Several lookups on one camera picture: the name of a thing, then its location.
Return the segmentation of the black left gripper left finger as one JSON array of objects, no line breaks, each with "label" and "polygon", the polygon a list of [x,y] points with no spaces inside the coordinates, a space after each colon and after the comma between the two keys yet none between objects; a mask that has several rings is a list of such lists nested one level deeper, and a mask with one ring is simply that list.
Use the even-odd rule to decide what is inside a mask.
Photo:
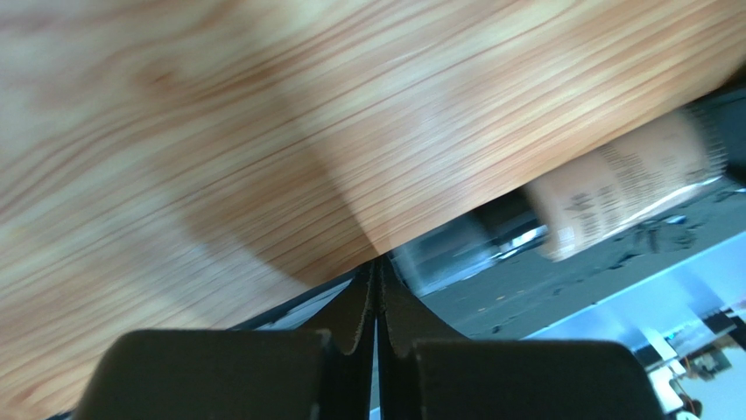
[{"label": "black left gripper left finger", "polygon": [[104,354],[77,419],[365,419],[375,265],[292,330],[140,330]]}]

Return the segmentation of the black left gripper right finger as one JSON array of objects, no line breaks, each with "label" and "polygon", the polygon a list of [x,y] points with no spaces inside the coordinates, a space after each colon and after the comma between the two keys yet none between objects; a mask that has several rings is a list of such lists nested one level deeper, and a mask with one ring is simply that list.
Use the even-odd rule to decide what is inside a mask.
[{"label": "black left gripper right finger", "polygon": [[384,419],[660,419],[624,346],[469,339],[429,310],[388,259],[376,262]]}]

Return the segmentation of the small peach bottle black cap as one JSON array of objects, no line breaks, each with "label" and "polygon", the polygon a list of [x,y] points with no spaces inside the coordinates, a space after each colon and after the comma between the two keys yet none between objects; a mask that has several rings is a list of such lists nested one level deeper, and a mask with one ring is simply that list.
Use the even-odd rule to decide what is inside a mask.
[{"label": "small peach bottle black cap", "polygon": [[538,248],[562,261],[682,204],[728,162],[729,129],[687,106],[648,122],[477,207],[497,258]]}]

